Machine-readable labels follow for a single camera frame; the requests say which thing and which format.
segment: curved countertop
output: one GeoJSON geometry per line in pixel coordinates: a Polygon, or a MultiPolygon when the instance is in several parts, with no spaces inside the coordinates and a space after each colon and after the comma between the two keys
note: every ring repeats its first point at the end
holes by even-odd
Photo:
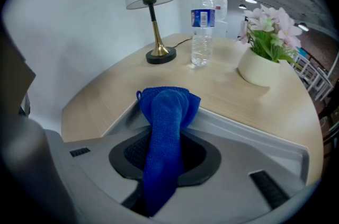
{"type": "MultiPolygon", "coordinates": [[[[163,38],[173,47],[190,35],[163,38]]],[[[241,78],[237,65],[248,44],[213,39],[209,66],[191,64],[191,43],[180,44],[177,57],[166,64],[147,63],[153,43],[132,53],[85,86],[63,109],[65,142],[101,137],[136,101],[136,91],[154,86],[185,87],[201,97],[200,106],[270,135],[307,147],[307,184],[316,182],[323,167],[323,139],[312,100],[292,67],[281,62],[280,77],[271,88],[241,78]]]]}

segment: flower pot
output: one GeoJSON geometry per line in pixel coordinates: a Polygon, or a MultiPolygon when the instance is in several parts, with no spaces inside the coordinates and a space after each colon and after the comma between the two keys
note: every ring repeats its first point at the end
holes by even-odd
{"type": "Polygon", "coordinates": [[[280,63],[258,56],[248,48],[239,62],[238,70],[249,83],[270,87],[278,81],[280,63]]]}

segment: pink flower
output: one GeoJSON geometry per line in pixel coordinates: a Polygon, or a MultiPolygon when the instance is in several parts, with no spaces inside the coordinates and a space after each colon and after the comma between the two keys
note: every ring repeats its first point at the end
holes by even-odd
{"type": "Polygon", "coordinates": [[[286,11],[281,7],[278,9],[280,14],[287,14],[286,11]]]}
{"type": "Polygon", "coordinates": [[[244,16],[247,18],[259,19],[262,16],[263,11],[260,8],[256,8],[253,12],[250,10],[244,10],[244,16]]]}
{"type": "Polygon", "coordinates": [[[289,17],[286,12],[279,15],[279,32],[278,37],[290,47],[295,49],[301,47],[300,40],[296,37],[302,33],[302,30],[294,26],[294,20],[289,17]]]}
{"type": "Polygon", "coordinates": [[[241,23],[241,30],[240,33],[238,35],[239,40],[242,44],[248,43],[248,38],[247,38],[247,22],[242,21],[241,23]]]}
{"type": "Polygon", "coordinates": [[[257,19],[248,19],[253,25],[251,26],[251,30],[262,30],[265,32],[271,32],[274,30],[273,21],[269,17],[260,17],[257,19]]]}
{"type": "Polygon", "coordinates": [[[280,14],[279,10],[276,10],[272,7],[270,7],[270,8],[265,7],[263,4],[261,4],[261,9],[267,15],[267,17],[270,17],[272,19],[278,18],[278,15],[280,14]]]}

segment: blue towel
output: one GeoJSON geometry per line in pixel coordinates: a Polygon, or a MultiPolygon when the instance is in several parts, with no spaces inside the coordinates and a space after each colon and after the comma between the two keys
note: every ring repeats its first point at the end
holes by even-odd
{"type": "Polygon", "coordinates": [[[152,125],[142,181],[148,215],[153,216],[173,195],[184,173],[180,127],[198,111],[200,98],[180,87],[152,87],[137,92],[140,109],[152,125]]]}

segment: black lamp base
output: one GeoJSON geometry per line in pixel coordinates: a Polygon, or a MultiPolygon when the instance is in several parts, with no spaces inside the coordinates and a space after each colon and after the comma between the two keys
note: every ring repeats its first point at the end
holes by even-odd
{"type": "Polygon", "coordinates": [[[151,55],[152,51],[149,51],[146,54],[146,60],[150,64],[163,64],[170,62],[176,57],[176,50],[172,47],[166,47],[169,50],[169,53],[165,54],[164,56],[153,56],[151,55]]]}

